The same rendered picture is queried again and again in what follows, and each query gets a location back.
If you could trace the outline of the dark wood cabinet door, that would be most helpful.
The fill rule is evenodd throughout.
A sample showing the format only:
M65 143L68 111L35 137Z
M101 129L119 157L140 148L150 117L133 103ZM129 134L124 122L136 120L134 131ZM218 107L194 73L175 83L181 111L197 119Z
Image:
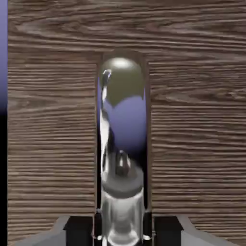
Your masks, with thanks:
M7 246L93 214L114 49L148 62L154 214L246 246L246 0L9 0Z

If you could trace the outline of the curved shiny metal handle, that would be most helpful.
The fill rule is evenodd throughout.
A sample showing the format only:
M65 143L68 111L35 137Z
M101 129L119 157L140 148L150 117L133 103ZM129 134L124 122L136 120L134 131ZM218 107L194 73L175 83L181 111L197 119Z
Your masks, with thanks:
M97 70L93 246L151 241L148 67L135 51L105 53Z

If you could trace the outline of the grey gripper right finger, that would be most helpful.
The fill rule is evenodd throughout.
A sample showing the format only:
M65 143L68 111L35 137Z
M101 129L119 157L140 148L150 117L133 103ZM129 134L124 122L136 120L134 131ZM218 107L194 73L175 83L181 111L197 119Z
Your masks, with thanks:
M237 246L198 230L185 215L154 218L154 246Z

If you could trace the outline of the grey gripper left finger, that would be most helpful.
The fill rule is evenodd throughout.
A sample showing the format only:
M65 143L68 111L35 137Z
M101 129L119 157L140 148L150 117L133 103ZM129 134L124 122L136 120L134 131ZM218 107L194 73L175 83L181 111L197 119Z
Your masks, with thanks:
M62 216L47 231L32 235L15 246L96 246L91 216Z

